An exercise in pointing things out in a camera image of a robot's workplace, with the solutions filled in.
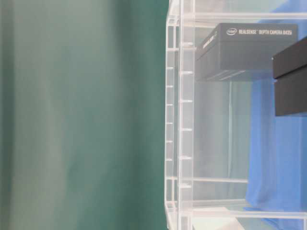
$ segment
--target green curtain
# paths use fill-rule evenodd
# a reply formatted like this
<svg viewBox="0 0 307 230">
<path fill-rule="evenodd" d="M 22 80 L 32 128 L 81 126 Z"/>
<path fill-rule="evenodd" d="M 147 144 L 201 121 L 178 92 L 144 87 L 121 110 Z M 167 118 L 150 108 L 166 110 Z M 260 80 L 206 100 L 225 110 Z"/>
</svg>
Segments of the green curtain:
<svg viewBox="0 0 307 230">
<path fill-rule="evenodd" d="M 1 230 L 164 230 L 167 0 L 0 0 Z"/>
</svg>

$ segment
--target dark gray box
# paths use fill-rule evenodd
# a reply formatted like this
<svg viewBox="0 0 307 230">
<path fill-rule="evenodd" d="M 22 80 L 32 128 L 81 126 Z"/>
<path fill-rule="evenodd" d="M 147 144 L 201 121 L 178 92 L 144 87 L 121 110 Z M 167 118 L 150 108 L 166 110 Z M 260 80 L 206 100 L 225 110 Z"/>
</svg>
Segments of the dark gray box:
<svg viewBox="0 0 307 230">
<path fill-rule="evenodd" d="M 197 81 L 252 81 L 272 72 L 272 57 L 297 41 L 296 24 L 220 23 L 196 49 Z"/>
<path fill-rule="evenodd" d="M 307 38 L 273 57 L 275 114 L 307 115 Z"/>
</svg>

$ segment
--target black rectangular object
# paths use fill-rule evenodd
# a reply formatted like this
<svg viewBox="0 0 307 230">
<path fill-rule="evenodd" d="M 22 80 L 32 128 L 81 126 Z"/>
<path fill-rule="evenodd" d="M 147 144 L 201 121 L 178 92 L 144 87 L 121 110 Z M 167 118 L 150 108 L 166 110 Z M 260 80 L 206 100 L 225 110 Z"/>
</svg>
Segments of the black rectangular object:
<svg viewBox="0 0 307 230">
<path fill-rule="evenodd" d="M 307 115 L 307 38 L 274 56 L 275 114 Z"/>
<path fill-rule="evenodd" d="M 307 65 L 307 37 L 273 57 L 274 78 Z"/>
<path fill-rule="evenodd" d="M 272 56 L 297 41 L 296 24 L 220 23 L 196 49 L 197 81 L 252 81 L 272 72 Z"/>
</svg>

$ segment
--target blue cloth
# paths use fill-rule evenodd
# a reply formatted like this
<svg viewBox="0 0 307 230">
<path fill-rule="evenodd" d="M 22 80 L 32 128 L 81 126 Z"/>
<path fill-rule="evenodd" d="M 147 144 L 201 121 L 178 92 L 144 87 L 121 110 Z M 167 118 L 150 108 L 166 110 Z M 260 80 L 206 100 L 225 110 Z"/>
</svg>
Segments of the blue cloth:
<svg viewBox="0 0 307 230">
<path fill-rule="evenodd" d="M 306 0 L 289 0 L 274 12 L 307 12 Z M 299 39 L 307 36 L 306 20 L 296 23 Z M 307 211 L 307 117 L 276 117 L 272 76 L 253 82 L 251 145 L 247 201 L 263 211 Z M 301 220 L 266 219 L 278 230 L 301 230 Z"/>
</svg>

